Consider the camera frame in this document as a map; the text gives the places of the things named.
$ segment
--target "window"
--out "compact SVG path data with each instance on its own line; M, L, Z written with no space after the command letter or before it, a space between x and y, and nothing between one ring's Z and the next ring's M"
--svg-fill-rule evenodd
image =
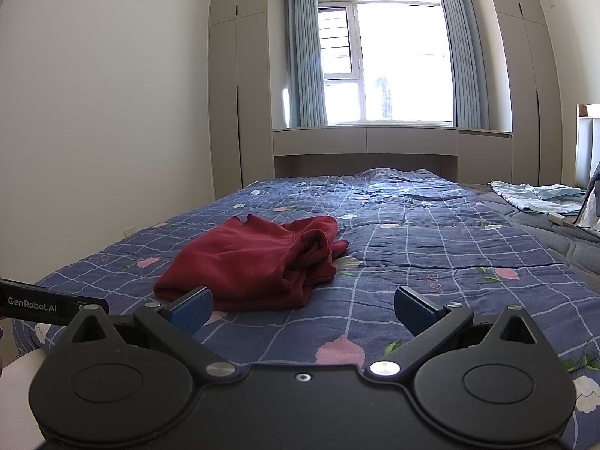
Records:
M319 3L330 123L452 123L448 36L438 0Z

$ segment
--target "wardrobe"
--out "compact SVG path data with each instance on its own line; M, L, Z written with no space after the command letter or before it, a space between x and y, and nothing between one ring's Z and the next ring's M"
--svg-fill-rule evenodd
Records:
M208 94L215 199L275 177L284 127L286 0L211 0Z
M562 172L560 93L542 6L539 0L493 0L493 5L510 88L512 182L559 183ZM491 55L488 60L497 57Z

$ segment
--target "built-in desk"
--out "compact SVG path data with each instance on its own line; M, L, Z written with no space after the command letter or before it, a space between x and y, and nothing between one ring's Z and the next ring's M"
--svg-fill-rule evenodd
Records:
M339 176L374 167L428 169L452 181L511 182L512 136L447 126L340 125L273 130L277 177Z

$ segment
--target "white wall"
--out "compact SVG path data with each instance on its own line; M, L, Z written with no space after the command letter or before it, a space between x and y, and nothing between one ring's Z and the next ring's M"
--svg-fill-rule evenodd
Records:
M563 182L575 177L577 104L600 103L600 0L540 0L559 76L563 121Z
M209 0L4 0L0 273L36 281L213 199Z
M484 56L490 129L512 132L511 92L496 7L493 0L471 1Z

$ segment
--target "blue plaid comforter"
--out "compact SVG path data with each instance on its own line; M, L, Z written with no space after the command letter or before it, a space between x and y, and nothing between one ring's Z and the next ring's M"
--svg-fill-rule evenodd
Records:
M572 370L578 400L565 442L585 449L600 440L600 297L528 232L427 171L262 181L139 231L40 285L103 297L112 314L131 312L154 299L154 282L187 242L248 213L280 223L331 215L350 246L337 260L334 281L315 288L305 308L213 312L194 336L208 348L241 366L365 366L412 338L394 316L399 285L439 304L459 300L481 314L521 303ZM61 332L23 321L14 327L22 352L52 350Z

